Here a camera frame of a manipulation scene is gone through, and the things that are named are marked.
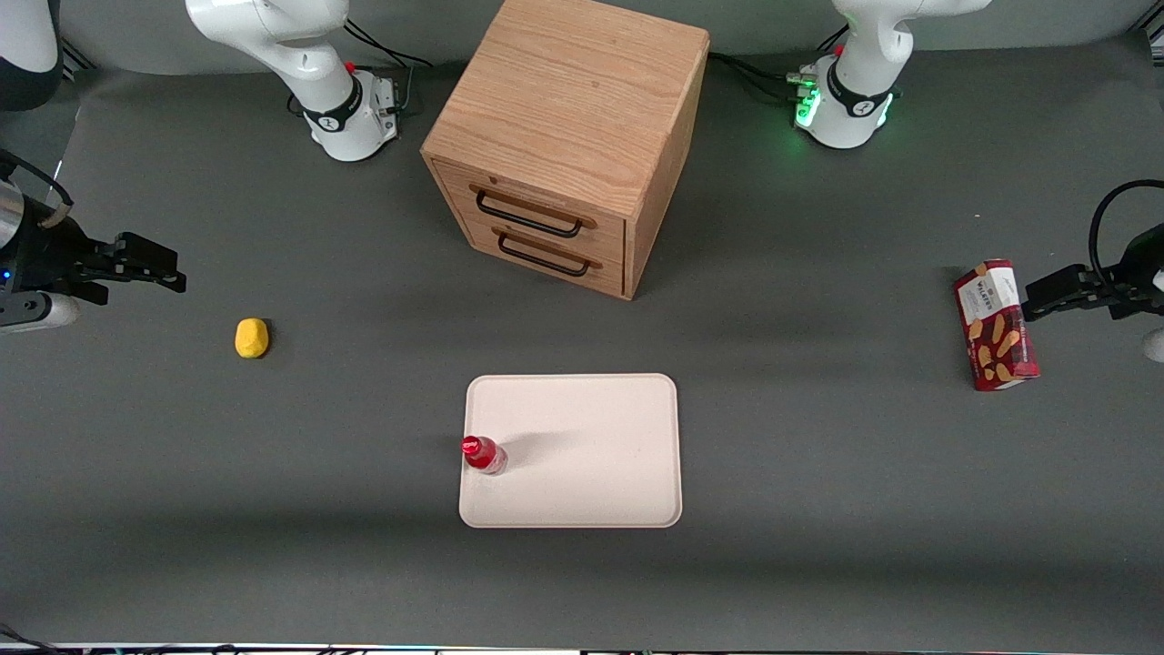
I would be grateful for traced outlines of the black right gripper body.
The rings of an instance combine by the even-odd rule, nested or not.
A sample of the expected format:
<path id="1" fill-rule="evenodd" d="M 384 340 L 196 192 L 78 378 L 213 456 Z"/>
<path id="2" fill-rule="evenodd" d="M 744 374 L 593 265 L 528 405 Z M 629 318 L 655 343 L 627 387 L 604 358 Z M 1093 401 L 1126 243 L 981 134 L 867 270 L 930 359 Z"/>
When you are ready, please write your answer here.
<path id="1" fill-rule="evenodd" d="M 85 235 L 72 218 L 42 228 L 41 220 L 51 213 L 45 202 L 24 195 L 17 228 L 1 250 L 3 291 L 44 291 L 105 306 L 109 290 L 92 273 L 107 265 L 111 245 Z"/>

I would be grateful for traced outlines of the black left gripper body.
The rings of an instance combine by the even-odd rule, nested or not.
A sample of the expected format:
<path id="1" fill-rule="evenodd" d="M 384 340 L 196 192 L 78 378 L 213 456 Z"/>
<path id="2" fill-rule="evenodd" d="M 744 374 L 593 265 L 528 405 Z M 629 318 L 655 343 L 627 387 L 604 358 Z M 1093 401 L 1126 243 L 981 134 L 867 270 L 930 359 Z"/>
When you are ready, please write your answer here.
<path id="1" fill-rule="evenodd" d="M 1163 227 L 1154 227 L 1129 242 L 1117 264 L 1103 269 L 1110 285 L 1131 301 L 1110 302 L 1110 319 L 1121 320 L 1137 314 L 1163 315 L 1163 291 L 1157 285 L 1162 268 Z"/>

